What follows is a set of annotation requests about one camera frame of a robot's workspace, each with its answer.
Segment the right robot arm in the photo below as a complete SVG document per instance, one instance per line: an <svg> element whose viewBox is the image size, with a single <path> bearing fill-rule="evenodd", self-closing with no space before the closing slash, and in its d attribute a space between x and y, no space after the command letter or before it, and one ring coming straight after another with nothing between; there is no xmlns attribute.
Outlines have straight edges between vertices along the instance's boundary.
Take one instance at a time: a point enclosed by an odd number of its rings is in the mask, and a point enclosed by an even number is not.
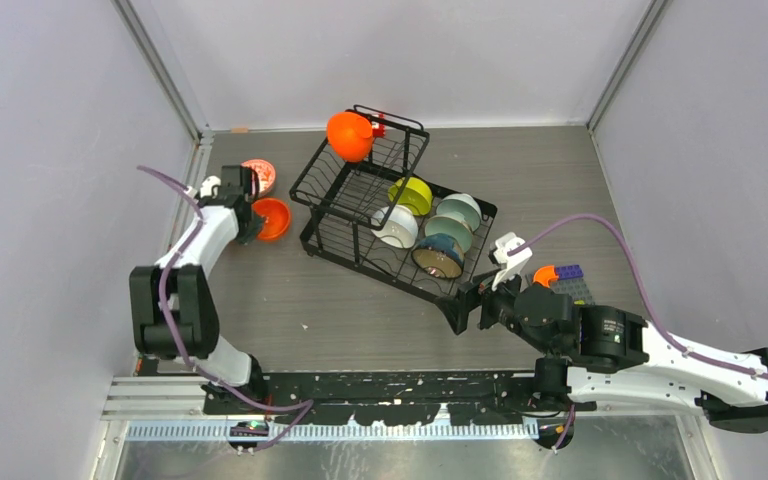
<svg viewBox="0 0 768 480"><path fill-rule="evenodd" d="M687 342L677 347L654 323L607 305L580 304L519 275L493 285L487 273L435 299L455 334L469 314L541 352L532 403L568 410L589 403L637 403L700 415L733 433L768 432L768 348L724 352Z"/></svg>

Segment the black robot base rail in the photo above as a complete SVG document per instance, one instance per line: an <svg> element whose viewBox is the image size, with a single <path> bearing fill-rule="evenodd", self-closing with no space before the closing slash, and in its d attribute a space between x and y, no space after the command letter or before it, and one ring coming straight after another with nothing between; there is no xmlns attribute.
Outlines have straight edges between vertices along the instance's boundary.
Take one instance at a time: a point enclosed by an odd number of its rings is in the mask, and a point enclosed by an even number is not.
<svg viewBox="0 0 768 480"><path fill-rule="evenodd" d="M288 425L296 411L279 412L311 400L302 425L428 425L447 412L455 426L508 425L524 417L556 417L568 408L541 404L534 396L533 374L513 370L273 372L254 399L267 405L267 417Z"/></svg>

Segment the white bowl red floral pattern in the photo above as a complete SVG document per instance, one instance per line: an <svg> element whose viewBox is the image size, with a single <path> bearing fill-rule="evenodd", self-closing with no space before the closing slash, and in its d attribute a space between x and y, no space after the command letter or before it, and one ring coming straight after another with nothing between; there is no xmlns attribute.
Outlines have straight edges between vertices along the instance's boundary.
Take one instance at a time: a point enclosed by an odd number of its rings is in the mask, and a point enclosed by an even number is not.
<svg viewBox="0 0 768 480"><path fill-rule="evenodd" d="M272 193L277 183L277 171L270 162L265 159L253 158L242 162L241 165L253 170L256 174L260 189L259 198Z"/></svg>

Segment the grey building block plate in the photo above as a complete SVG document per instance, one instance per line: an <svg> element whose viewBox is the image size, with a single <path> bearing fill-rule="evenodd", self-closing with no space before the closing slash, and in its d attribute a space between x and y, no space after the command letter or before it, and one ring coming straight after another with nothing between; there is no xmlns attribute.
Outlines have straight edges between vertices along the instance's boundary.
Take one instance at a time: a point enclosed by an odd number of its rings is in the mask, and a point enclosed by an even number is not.
<svg viewBox="0 0 768 480"><path fill-rule="evenodd" d="M554 273L557 279L549 282L549 288L555 293L571 296L575 304L592 305L595 303L579 264L556 265Z"/></svg>

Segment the orange curved block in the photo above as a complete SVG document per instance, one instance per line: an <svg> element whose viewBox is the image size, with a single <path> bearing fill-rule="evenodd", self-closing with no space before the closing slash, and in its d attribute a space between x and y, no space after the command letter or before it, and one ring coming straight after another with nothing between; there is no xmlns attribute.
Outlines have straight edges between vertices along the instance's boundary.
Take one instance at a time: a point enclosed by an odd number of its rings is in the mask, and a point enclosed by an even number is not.
<svg viewBox="0 0 768 480"><path fill-rule="evenodd" d="M537 269L532 277L532 282L550 288L559 280L559 275L554 265L546 265Z"/></svg>

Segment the dark blue glazed bowl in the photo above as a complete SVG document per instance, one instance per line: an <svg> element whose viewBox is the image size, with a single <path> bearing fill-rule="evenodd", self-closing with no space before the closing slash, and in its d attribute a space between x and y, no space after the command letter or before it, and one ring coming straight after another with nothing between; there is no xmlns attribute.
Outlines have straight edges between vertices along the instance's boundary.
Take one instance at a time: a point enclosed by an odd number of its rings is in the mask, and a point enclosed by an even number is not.
<svg viewBox="0 0 768 480"><path fill-rule="evenodd" d="M411 251L411 259L428 275L452 280L463 275L465 254L454 237L445 233L427 235Z"/></svg>

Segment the yellow-green bowl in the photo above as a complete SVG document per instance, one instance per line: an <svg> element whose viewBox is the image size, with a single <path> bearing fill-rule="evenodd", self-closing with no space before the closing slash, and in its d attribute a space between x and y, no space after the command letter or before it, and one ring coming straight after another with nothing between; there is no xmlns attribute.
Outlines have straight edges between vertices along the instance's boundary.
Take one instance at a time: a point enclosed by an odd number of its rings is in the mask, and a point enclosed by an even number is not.
<svg viewBox="0 0 768 480"><path fill-rule="evenodd" d="M414 216L425 216L433 206L433 193L430 186L417 177L400 178L388 191L388 199L408 208Z"/></svg>

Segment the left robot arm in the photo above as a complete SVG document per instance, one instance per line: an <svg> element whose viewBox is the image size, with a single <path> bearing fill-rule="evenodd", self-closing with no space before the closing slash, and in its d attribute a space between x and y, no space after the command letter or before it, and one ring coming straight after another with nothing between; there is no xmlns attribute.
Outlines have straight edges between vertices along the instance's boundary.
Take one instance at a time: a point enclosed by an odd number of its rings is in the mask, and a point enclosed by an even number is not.
<svg viewBox="0 0 768 480"><path fill-rule="evenodd" d="M234 347L220 333L217 307L208 277L232 243L245 244L262 230L254 210L260 194L257 174L241 164L189 187L150 167L152 175L193 210L181 237L154 263L129 275L133 336L137 351L183 364L219 388L240 412L258 412L267 383L258 360Z"/></svg>

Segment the mint textured bowl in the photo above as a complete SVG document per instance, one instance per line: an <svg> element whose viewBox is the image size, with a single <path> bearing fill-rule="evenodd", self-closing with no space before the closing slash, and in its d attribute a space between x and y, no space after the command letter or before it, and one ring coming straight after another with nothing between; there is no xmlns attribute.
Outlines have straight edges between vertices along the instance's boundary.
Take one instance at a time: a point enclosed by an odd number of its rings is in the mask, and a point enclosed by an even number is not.
<svg viewBox="0 0 768 480"><path fill-rule="evenodd" d="M444 197L436 207L435 213L458 213L472 232L481 225L482 211L477 201L469 194L454 193Z"/></svg>

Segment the orange bowl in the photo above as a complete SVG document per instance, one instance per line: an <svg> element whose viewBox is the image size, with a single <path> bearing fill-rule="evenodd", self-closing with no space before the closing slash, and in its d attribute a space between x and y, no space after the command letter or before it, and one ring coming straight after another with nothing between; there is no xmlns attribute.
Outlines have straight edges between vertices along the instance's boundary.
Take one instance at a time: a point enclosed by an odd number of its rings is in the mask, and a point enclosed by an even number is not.
<svg viewBox="0 0 768 480"><path fill-rule="evenodd" d="M349 111L340 112L328 120L326 138L340 158L357 163L363 161L372 149L373 127L364 116Z"/></svg>
<svg viewBox="0 0 768 480"><path fill-rule="evenodd" d="M277 198L263 198L254 202L252 209L263 220L263 226L257 239L262 242L274 242L282 238L289 230L292 213L289 206Z"/></svg>

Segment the red box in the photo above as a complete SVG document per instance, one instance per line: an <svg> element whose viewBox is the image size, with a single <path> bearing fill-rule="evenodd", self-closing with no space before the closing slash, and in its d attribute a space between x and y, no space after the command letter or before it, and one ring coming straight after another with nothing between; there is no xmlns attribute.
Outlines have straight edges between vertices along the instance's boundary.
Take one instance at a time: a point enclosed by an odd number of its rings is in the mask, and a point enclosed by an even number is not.
<svg viewBox="0 0 768 480"><path fill-rule="evenodd" d="M379 113L375 116L375 120L371 122L372 135L374 138L383 138L386 136L386 125L382 123L385 118L383 113Z"/></svg>

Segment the white ribbed bowl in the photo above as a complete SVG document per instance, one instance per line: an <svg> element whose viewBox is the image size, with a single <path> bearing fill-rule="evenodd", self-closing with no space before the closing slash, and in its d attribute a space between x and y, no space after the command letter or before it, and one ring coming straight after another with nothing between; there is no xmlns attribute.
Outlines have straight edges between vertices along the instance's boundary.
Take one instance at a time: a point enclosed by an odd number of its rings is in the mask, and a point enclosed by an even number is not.
<svg viewBox="0 0 768 480"><path fill-rule="evenodd" d="M411 211L395 205L388 217L388 208L381 208L371 217L372 233L385 244L399 248L411 249L419 236L419 225Z"/></svg>

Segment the celadon bowl with flower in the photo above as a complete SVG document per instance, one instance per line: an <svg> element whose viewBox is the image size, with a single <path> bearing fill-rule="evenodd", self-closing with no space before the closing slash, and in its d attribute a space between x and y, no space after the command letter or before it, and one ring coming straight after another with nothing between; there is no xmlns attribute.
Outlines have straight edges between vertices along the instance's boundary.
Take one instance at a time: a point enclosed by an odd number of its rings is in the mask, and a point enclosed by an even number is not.
<svg viewBox="0 0 768 480"><path fill-rule="evenodd" d="M424 234L445 234L451 236L466 253L473 246L473 231L465 217L458 212L446 212L437 214L425 222Z"/></svg>

